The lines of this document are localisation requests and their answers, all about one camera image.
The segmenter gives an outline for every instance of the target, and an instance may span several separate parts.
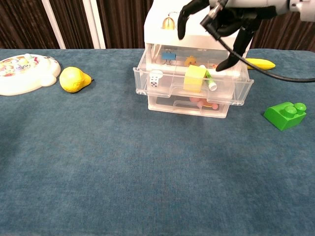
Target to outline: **green toy block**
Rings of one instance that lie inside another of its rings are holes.
[[[264,117],[273,123],[279,130],[283,131],[301,123],[306,116],[306,106],[303,103],[284,102],[269,107]]]

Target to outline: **white die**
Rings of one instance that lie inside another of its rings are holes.
[[[150,86],[156,88],[158,87],[158,82],[160,78],[163,77],[163,72],[160,70],[153,70],[149,74],[150,76]]]

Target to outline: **toy pear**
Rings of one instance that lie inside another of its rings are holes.
[[[88,86],[92,79],[76,67],[67,67],[59,77],[61,87],[67,92],[77,92]]]

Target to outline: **table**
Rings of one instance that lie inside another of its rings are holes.
[[[147,109],[143,49],[0,50],[53,56],[94,78],[0,96],[0,235],[308,236],[315,232],[315,84],[255,79],[227,118]],[[274,73],[315,76],[315,54],[251,50]],[[303,102],[279,131],[269,106]]]

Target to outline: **dark brown curtain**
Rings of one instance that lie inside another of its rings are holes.
[[[297,12],[264,20],[251,47],[315,52],[315,23],[301,22]]]
[[[144,22],[153,0],[98,0],[106,48],[144,48]]]
[[[49,0],[66,48],[94,48],[82,0]]]
[[[0,0],[0,48],[59,48],[41,0]]]

